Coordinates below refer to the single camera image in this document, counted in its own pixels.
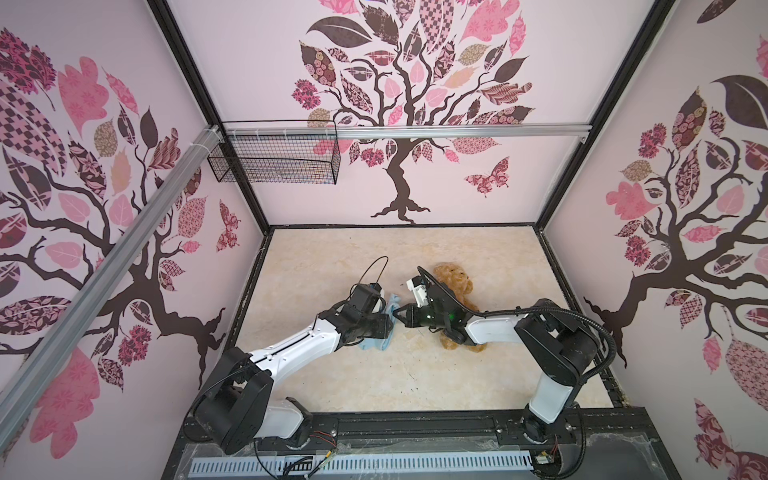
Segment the light blue bear shirt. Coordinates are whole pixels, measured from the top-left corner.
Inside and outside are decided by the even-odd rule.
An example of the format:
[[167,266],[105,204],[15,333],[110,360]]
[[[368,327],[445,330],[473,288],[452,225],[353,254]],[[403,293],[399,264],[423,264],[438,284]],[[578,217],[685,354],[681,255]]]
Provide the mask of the light blue bear shirt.
[[400,302],[401,302],[401,298],[395,293],[390,294],[387,300],[378,301],[376,306],[374,307],[374,312],[384,313],[387,316],[388,326],[390,327],[389,332],[384,338],[381,338],[381,339],[378,339],[378,338],[361,339],[358,343],[355,343],[355,346],[360,348],[361,350],[369,350],[369,349],[375,349],[379,351],[386,350],[391,344],[395,326],[397,323],[397,320],[395,319],[393,312],[401,306]]

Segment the brown teddy bear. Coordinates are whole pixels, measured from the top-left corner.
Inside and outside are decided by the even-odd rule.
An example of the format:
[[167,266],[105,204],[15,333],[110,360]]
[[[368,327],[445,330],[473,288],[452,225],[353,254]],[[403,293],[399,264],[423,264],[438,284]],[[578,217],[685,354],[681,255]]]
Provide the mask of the brown teddy bear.
[[[473,282],[460,265],[451,262],[440,263],[434,267],[432,273],[440,283],[443,283],[452,290],[460,303],[471,310],[479,311],[477,305],[469,298],[469,295],[474,289]],[[459,345],[449,338],[445,332],[441,332],[439,338],[442,347],[449,351],[455,350],[461,346],[474,353],[481,353],[487,348],[487,345],[485,344]]]

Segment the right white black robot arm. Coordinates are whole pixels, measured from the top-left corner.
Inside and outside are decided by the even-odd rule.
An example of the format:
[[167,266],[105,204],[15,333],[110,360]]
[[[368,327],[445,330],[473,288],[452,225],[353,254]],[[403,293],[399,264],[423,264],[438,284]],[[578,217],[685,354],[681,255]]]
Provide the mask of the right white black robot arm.
[[618,354],[603,325],[548,299],[529,308],[480,312],[451,295],[430,294],[396,309],[394,317],[407,328],[438,329],[460,345],[524,345],[541,370],[520,420],[525,437],[536,444],[555,435],[583,385],[607,370]]

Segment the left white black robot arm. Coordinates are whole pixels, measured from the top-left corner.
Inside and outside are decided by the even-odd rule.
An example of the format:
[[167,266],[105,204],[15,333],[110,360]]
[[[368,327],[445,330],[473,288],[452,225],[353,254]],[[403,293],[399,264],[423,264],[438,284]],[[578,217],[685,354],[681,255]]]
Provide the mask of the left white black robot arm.
[[315,316],[298,333],[263,349],[227,350],[191,405],[191,415],[227,455],[254,440],[307,444],[313,414],[296,399],[276,399],[275,387],[310,363],[360,340],[385,339],[392,322],[377,283],[357,283],[348,297]]

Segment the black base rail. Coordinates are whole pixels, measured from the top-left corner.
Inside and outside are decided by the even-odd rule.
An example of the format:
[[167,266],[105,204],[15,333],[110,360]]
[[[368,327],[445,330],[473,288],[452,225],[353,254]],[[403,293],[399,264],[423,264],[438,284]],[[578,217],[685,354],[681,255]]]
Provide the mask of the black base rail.
[[568,409],[550,426],[535,426],[524,417],[522,410],[315,413],[302,443],[292,445],[270,437],[258,444],[267,451],[294,453],[404,440],[490,439],[500,446],[532,446],[538,440],[551,446],[557,442],[572,444],[582,432],[639,434],[647,438],[658,435],[642,407],[583,407],[580,413]]

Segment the horizontal aluminium rail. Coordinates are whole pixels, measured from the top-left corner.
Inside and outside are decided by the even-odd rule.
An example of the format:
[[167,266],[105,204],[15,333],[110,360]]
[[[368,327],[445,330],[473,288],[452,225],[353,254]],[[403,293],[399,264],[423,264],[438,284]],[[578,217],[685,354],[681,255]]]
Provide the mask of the horizontal aluminium rail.
[[516,125],[445,125],[445,126],[322,126],[309,127],[303,123],[227,122],[225,131],[233,137],[253,135],[293,137],[315,136],[344,140],[415,139],[415,138],[511,138],[511,137],[577,137],[586,138],[589,124],[549,123]]

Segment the diagonal aluminium rail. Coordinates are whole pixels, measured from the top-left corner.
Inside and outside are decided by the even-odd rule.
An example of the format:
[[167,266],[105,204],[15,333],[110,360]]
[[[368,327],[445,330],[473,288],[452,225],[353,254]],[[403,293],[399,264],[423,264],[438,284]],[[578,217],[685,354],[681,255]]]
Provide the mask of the diagonal aluminium rail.
[[79,290],[64,315],[50,329],[1,392],[1,447],[6,448],[60,372],[69,355],[97,318],[143,246],[156,231],[198,167],[222,140],[222,128],[205,127],[168,174],[137,219]]

